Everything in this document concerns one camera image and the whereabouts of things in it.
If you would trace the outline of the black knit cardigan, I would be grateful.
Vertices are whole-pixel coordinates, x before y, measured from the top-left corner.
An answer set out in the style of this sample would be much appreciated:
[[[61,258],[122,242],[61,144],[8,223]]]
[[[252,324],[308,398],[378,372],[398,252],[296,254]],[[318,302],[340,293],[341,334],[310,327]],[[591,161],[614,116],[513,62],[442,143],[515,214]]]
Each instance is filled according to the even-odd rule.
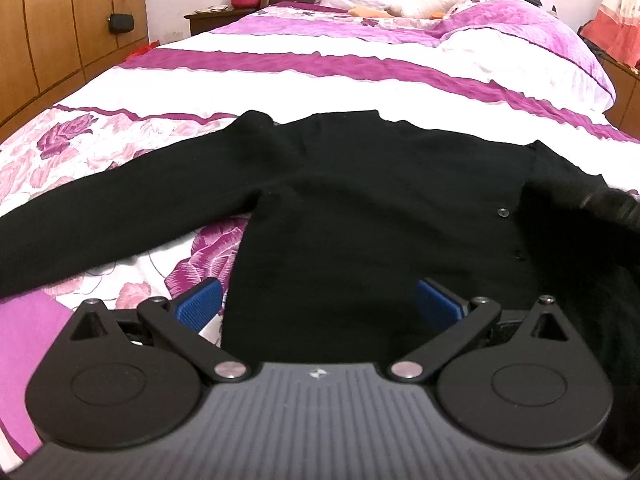
[[[227,128],[44,193],[1,219],[13,296],[236,214],[222,344],[248,362],[377,362],[430,332],[416,284],[563,312],[614,388],[600,447],[639,460],[639,234],[597,214],[631,197],[546,144],[488,142],[373,112]]]

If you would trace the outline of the pink purple floral bedspread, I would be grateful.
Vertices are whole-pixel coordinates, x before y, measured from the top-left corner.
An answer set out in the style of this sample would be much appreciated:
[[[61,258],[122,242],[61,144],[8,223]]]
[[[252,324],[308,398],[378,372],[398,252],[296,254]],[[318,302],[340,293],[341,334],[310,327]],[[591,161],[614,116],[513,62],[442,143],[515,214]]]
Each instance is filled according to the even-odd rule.
[[[604,113],[496,81],[468,40],[437,22],[366,20],[286,2],[123,62],[1,143],[1,208],[220,129],[248,110],[277,122],[377,110],[387,120],[479,138],[540,141],[609,185],[637,192],[639,140]]]

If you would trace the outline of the wooden side cabinet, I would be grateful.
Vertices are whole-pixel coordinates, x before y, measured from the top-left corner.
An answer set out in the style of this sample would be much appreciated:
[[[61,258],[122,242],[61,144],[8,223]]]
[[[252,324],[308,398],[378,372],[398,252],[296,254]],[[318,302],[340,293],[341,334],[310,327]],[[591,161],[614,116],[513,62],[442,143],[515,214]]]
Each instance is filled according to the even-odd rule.
[[[614,105],[605,113],[608,121],[618,130],[635,139],[640,136],[639,73],[626,65],[617,63],[607,54],[599,61],[610,77],[616,91]]]

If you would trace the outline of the red cloth on floor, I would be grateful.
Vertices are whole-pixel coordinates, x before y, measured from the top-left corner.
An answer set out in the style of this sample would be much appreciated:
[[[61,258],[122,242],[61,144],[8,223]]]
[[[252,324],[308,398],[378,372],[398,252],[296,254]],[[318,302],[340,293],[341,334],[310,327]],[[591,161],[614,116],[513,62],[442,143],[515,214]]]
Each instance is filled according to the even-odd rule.
[[[132,51],[127,55],[126,60],[132,60],[133,58],[137,58],[138,56],[145,55],[160,45],[158,41],[151,42],[150,44],[145,44],[144,46],[137,48],[137,50]]]

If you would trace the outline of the folded purple white quilt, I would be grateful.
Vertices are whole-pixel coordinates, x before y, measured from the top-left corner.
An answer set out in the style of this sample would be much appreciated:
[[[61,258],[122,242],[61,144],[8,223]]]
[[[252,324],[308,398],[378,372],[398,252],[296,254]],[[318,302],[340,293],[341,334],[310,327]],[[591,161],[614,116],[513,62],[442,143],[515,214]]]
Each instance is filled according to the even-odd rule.
[[[431,29],[448,47],[468,40],[503,86],[528,78],[549,101],[604,113],[616,99],[610,77],[573,29],[524,0],[460,0]]]

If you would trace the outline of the wooden wardrobe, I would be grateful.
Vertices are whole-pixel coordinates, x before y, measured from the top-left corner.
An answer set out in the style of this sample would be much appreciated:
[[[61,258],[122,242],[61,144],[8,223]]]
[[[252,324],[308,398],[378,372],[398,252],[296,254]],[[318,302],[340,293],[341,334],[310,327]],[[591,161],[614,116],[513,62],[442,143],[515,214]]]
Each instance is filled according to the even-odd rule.
[[[112,13],[134,30],[108,31]],[[145,0],[1,0],[1,135],[148,44]]]

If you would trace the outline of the small black bag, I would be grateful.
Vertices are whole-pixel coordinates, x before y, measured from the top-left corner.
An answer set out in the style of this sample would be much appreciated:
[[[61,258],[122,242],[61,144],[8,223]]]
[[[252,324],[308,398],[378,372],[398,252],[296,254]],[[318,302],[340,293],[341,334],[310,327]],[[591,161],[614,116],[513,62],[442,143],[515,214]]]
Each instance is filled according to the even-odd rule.
[[[128,34],[134,30],[134,16],[130,13],[112,13],[107,19],[108,31],[112,35]]]

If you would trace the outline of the white and coral curtain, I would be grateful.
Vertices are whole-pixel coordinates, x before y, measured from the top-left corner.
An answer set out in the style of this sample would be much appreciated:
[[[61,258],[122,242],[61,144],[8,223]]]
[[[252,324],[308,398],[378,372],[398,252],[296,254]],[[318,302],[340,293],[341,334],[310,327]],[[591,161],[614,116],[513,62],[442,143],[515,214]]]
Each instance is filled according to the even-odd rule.
[[[620,64],[639,63],[639,0],[602,0],[582,36]]]

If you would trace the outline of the dark wooden nightstand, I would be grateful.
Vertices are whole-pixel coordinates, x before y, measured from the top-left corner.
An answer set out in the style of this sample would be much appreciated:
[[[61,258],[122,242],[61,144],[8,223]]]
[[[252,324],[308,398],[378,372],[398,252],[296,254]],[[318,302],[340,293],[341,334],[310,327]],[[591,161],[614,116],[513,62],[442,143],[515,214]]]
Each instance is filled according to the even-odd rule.
[[[185,15],[189,23],[190,35],[196,36],[202,32],[210,32],[216,28],[232,24],[257,11],[254,9],[228,9],[222,11],[194,12]]]

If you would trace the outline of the orange plush toy part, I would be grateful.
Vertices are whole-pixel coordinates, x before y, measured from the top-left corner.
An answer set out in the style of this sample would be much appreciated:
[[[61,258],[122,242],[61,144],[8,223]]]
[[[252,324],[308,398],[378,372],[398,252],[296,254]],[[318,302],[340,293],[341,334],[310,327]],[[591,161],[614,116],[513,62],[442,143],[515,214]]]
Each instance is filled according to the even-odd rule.
[[[393,18],[393,15],[384,10],[368,8],[367,6],[354,6],[348,10],[348,14],[355,18]]]

